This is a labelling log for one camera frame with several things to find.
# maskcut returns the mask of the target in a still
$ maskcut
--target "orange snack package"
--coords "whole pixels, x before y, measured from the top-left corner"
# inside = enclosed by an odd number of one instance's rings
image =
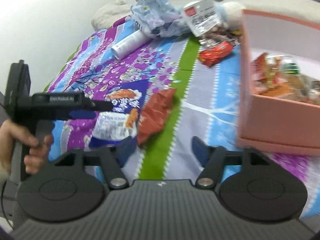
[[[175,88],[161,90],[149,99],[144,106],[138,125],[138,145],[145,143],[150,135],[160,132],[172,110]]]

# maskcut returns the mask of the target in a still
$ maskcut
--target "pink box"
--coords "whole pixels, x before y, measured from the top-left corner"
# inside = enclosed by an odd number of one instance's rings
[[[320,155],[320,106],[254,94],[252,60],[291,54],[301,72],[320,80],[320,25],[244,10],[237,145],[261,151]]]

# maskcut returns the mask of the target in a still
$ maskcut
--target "colorful bedspread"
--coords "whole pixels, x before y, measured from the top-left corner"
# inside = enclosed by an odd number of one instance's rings
[[[143,149],[137,148],[123,171],[131,180],[166,178],[194,182],[202,167],[191,152],[193,136],[209,145],[236,150],[239,47],[211,69],[197,60],[201,48],[197,40],[189,36],[153,40],[127,58],[115,61],[110,47],[134,31],[133,21],[118,21],[115,27],[91,35],[47,90],[84,91],[89,98],[104,100],[113,86],[141,79],[150,82],[147,97],[168,86],[177,88],[173,111],[164,130],[152,136]],[[95,122],[96,119],[57,121],[49,159],[56,159],[72,148],[87,148]],[[307,186],[308,201],[303,215],[318,213],[320,157],[268,156]],[[224,178],[239,170],[239,166],[227,167]],[[99,167],[88,172],[102,179]]]

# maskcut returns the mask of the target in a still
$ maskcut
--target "red snack package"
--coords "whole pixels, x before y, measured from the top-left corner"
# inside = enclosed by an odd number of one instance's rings
[[[233,46],[227,42],[221,42],[213,49],[207,49],[199,53],[198,59],[208,67],[219,63],[224,57],[228,56],[233,50]]]
[[[138,145],[145,143],[150,135],[163,129],[164,123],[172,110],[172,100],[175,92],[175,88],[161,90],[153,94],[144,106],[138,125]]]

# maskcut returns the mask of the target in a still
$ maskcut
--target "white wall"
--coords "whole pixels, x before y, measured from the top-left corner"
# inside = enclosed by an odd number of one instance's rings
[[[91,18],[112,0],[0,0],[0,91],[11,63],[25,60],[31,94],[43,91],[82,40]]]

